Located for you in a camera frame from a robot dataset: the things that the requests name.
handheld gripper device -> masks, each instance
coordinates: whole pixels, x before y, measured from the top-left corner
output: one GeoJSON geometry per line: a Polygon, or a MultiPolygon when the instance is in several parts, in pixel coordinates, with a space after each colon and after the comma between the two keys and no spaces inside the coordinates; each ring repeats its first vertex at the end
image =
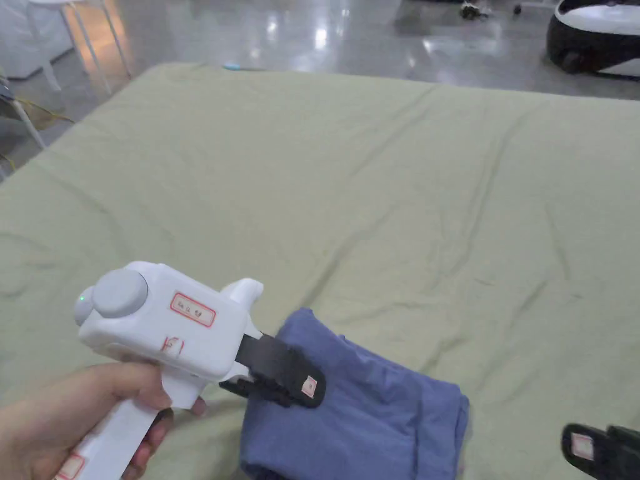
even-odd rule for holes
{"type": "MultiPolygon", "coordinates": [[[[191,408],[210,382],[244,397],[315,408],[326,388],[322,372],[252,323],[262,288],[244,278],[217,292],[167,265],[132,262],[87,288],[74,317],[80,340],[95,352],[161,365],[174,408],[191,408]]],[[[77,445],[56,480],[120,479],[157,414],[122,401],[77,445]]]]}

gray knob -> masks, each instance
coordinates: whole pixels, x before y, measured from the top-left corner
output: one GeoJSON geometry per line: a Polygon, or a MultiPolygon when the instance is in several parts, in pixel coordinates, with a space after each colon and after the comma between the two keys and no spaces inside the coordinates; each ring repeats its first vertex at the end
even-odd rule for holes
{"type": "Polygon", "coordinates": [[[74,305],[74,319],[78,326],[82,326],[93,310],[92,294],[93,287],[89,287],[82,292],[76,300],[76,304],[74,305]]]}
{"type": "Polygon", "coordinates": [[[121,268],[104,275],[93,288],[93,307],[104,318],[118,318],[138,311],[147,299],[142,275],[121,268]]]}

gray floor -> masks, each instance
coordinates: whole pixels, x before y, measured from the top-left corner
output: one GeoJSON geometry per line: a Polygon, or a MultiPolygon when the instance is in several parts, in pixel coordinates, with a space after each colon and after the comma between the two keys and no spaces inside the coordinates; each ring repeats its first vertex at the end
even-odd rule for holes
{"type": "MultiPolygon", "coordinates": [[[[494,2],[489,20],[465,21],[459,6],[401,0],[110,0],[134,75],[171,61],[396,77],[484,88],[640,99],[635,81],[569,76],[544,56],[550,11],[517,18],[494,2]]],[[[99,10],[82,9],[109,82],[129,78],[99,10]]],[[[12,85],[18,93],[76,120],[108,99],[88,49],[54,63],[61,93],[42,74],[12,85]]],[[[50,143],[68,128],[43,132],[50,143]]],[[[37,152],[20,125],[0,124],[0,153],[18,165],[37,152]]]]}

folded blue fabric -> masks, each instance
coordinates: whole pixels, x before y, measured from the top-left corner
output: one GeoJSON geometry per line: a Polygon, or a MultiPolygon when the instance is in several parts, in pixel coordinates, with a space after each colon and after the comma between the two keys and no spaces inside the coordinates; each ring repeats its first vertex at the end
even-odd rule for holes
{"type": "Polygon", "coordinates": [[[254,480],[452,480],[467,428],[457,385],[394,364],[332,333],[307,308],[277,337],[324,372],[316,409],[249,398],[240,460],[254,480]]]}

robot vacuum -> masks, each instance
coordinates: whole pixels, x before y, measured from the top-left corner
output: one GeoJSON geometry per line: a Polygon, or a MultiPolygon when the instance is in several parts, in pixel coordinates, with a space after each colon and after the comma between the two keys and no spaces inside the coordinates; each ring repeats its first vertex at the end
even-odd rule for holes
{"type": "Polygon", "coordinates": [[[547,31],[551,61],[568,73],[640,76],[640,0],[562,0],[547,31]]]}

